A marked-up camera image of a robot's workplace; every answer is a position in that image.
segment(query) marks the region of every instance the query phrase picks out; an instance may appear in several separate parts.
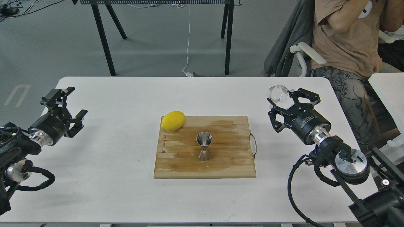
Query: yellow lemon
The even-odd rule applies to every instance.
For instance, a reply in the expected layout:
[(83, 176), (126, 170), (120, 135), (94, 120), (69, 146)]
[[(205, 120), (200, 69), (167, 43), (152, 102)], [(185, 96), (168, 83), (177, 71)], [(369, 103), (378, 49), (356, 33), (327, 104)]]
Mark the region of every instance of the yellow lemon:
[(161, 121), (161, 128), (167, 132), (174, 132), (181, 128), (185, 122), (185, 114), (181, 111), (173, 111), (166, 114)]

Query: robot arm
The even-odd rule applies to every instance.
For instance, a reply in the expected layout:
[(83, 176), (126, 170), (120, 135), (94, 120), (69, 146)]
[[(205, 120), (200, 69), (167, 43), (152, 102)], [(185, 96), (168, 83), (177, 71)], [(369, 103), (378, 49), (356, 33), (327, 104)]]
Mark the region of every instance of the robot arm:
[[(272, 127), (276, 132), (289, 128), (304, 144), (316, 144), (316, 148), (306, 156), (308, 158), (304, 159), (305, 163), (314, 165), (314, 172), (321, 181), (334, 187), (341, 186), (344, 189), (354, 202), (349, 208), (359, 222), (364, 227), (404, 226), (404, 175), (393, 163), (373, 145), (361, 152), (352, 149), (338, 136), (332, 136), (329, 133), (331, 123), (314, 109), (314, 106), (320, 102), (318, 94), (302, 88), (297, 91), (289, 91), (284, 86), (272, 87), (270, 91), (274, 89), (285, 92), (287, 97), (292, 98), (294, 105), (288, 109), (280, 108), (276, 105), (276, 101), (280, 103), (281, 99), (272, 97), (270, 93), (267, 100), (272, 105), (271, 111), (268, 112)], [(300, 103), (299, 97), (309, 99), (310, 103)], [(278, 114), (284, 118), (283, 123), (276, 120)], [(328, 165), (333, 167), (331, 173), (337, 181), (333, 181), (321, 173), (320, 167)], [(288, 193), (291, 178), (297, 167), (294, 167), (290, 174)], [(370, 168), (373, 168), (384, 179), (383, 188), (361, 200), (347, 183), (355, 185), (363, 183), (369, 176)], [(312, 225), (320, 226), (297, 209), (291, 192), (289, 198), (294, 209), (302, 218)]]
[[(87, 110), (82, 109), (72, 118), (67, 110), (67, 96), (74, 90), (52, 89), (41, 104), (48, 112), (31, 125), (28, 131), (22, 130), (13, 123), (0, 127), (0, 215), (11, 210), (10, 202), (16, 190), (37, 191), (50, 186), (55, 176), (42, 168), (34, 167), (27, 155), (38, 155), (44, 145), (55, 145), (62, 136), (74, 137), (83, 128), (83, 117)], [(21, 186), (33, 173), (40, 173), (48, 178), (36, 187)]]

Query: white table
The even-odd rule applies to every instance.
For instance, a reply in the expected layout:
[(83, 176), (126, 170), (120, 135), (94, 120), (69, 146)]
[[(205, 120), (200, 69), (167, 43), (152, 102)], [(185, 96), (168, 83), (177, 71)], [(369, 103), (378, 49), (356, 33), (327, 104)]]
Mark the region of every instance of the white table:
[[(316, 109), (334, 125), (331, 133), (358, 148), (324, 78), (65, 77), (57, 88), (76, 88), (67, 107), (72, 115), (88, 110), (84, 129), (29, 157), (54, 173), (56, 181), (37, 192), (17, 191), (12, 210), (0, 222), (302, 223), (289, 203), (286, 183), (292, 165), (314, 146), (304, 145), (289, 129), (273, 130), (266, 93), (279, 84), (318, 93), (322, 102)], [(154, 179), (160, 118), (173, 110), (188, 116), (247, 115), (257, 139), (257, 177)], [(39, 179), (28, 181), (34, 185)], [(372, 179), (352, 189), (360, 198), (377, 191)], [(321, 182), (312, 166), (298, 169), (292, 192), (312, 220), (356, 221), (342, 188)]]
[(373, 74), (369, 83), (390, 113), (401, 135), (380, 150), (395, 164), (404, 161), (404, 73)]

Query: clear glass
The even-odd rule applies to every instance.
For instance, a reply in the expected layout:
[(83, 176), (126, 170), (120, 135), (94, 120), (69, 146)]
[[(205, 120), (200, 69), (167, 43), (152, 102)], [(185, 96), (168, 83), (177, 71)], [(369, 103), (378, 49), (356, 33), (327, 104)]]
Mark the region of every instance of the clear glass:
[(269, 88), (267, 95), (275, 103), (283, 103), (289, 97), (289, 90), (283, 85), (277, 85)]

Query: wooden cutting board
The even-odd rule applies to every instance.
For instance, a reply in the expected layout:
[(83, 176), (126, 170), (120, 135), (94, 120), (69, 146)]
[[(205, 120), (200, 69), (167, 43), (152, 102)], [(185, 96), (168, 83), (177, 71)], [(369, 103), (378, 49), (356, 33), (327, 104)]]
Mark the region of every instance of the wooden cutting board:
[[(198, 158), (196, 142), (200, 132), (208, 132), (213, 142), (210, 159)], [(255, 178), (247, 116), (186, 116), (175, 132), (160, 127), (155, 179)]]

